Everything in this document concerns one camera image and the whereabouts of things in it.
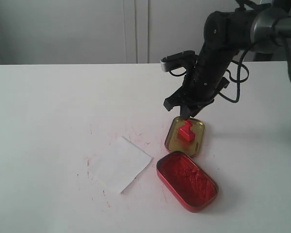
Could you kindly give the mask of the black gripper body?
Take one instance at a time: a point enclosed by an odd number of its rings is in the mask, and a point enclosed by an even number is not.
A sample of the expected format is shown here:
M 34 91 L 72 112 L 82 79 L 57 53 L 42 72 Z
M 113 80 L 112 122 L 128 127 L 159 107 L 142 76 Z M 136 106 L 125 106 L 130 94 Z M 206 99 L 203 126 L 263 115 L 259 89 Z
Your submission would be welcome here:
M 176 106 L 203 105 L 214 101 L 214 97 L 228 81 L 223 77 L 236 50 L 201 50 L 195 65 L 186 65 L 181 87 L 164 100 L 167 111 Z

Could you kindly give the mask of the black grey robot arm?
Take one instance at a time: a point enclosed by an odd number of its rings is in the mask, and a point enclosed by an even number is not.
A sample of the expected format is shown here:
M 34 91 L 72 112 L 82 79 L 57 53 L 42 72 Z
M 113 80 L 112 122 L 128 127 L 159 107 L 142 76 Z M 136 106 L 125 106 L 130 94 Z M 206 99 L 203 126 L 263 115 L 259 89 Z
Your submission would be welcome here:
M 240 76 L 224 77 L 239 52 L 242 55 L 249 51 L 270 54 L 283 47 L 291 83 L 291 16 L 282 8 L 240 0 L 233 12 L 211 13 L 203 35 L 204 44 L 199 54 L 187 50 L 161 60 L 164 72 L 173 74 L 175 69 L 184 68 L 181 87 L 164 100 L 166 110 L 178 106 L 183 119 L 195 117 L 212 104 L 230 82 L 240 86 L 243 83 Z

